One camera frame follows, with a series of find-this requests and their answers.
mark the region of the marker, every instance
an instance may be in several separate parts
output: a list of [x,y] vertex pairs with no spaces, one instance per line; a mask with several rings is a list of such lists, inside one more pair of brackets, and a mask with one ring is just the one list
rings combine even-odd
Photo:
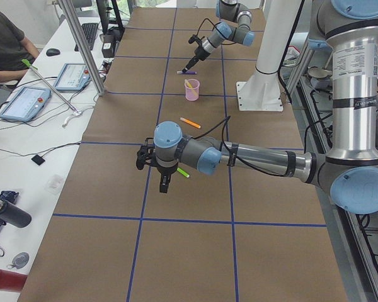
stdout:
[[188,71],[186,71],[186,72],[183,72],[183,71],[179,70],[179,71],[177,71],[176,73],[177,73],[177,74],[197,74],[197,72],[195,72],[195,71],[190,71],[190,70],[188,70]]
[[181,168],[178,167],[178,172],[180,174],[182,174],[183,176],[185,176],[186,178],[189,178],[190,175],[188,173],[186,173],[184,170],[182,170]]
[[198,129],[201,129],[202,126],[200,126],[199,124],[196,124],[190,120],[187,120],[186,118],[179,118],[181,121],[184,121],[186,124],[189,124],[195,128],[198,128]]
[[190,88],[190,90],[192,90],[193,94],[198,97],[199,95],[197,94],[197,91],[195,90],[195,88],[193,88],[193,86],[190,84],[190,82],[188,80],[185,79],[185,84],[186,86],[188,86]]

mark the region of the keyboard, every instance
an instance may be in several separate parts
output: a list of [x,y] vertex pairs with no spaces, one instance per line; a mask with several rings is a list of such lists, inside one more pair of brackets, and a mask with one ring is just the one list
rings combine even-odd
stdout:
[[[98,31],[98,23],[84,23],[81,25],[81,28],[84,31],[84,35],[86,36],[89,49],[92,50],[94,48],[96,32]],[[74,51],[78,52],[78,46],[74,47]]]

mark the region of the blue joint cover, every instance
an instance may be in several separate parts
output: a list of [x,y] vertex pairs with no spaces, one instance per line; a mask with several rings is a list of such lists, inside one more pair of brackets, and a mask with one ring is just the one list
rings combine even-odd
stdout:
[[197,170],[212,175],[221,159],[221,152],[214,147],[207,148],[197,162]]
[[346,18],[366,20],[378,17],[378,0],[331,0],[338,13]]
[[330,188],[332,200],[355,214],[378,211],[378,168],[358,167],[342,173]]
[[217,6],[215,7],[215,16],[220,19],[220,1],[217,0]]
[[181,139],[181,127],[173,121],[164,121],[154,130],[154,144],[159,148],[171,148]]
[[251,46],[254,39],[255,39],[255,33],[253,31],[247,32],[244,38],[243,45]]
[[219,30],[218,33],[221,38],[227,39],[229,35],[232,33],[230,27],[224,21],[221,21],[221,23],[217,24],[216,27]]
[[325,40],[314,40],[308,38],[308,46],[312,50],[331,50],[332,48],[326,43]]

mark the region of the purple marker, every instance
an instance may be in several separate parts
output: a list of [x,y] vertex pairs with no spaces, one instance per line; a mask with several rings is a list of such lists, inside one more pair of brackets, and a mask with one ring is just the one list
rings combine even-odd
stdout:
[[183,72],[183,71],[177,71],[176,73],[177,73],[177,74],[197,74],[197,72],[195,72],[195,71],[190,71],[190,70],[188,70],[188,71],[186,71],[186,72]]

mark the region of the red bottle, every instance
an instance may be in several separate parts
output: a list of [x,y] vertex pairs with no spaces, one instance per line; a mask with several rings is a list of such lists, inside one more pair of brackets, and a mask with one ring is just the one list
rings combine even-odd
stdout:
[[28,276],[24,274],[0,269],[0,291],[14,291],[20,293],[27,277]]

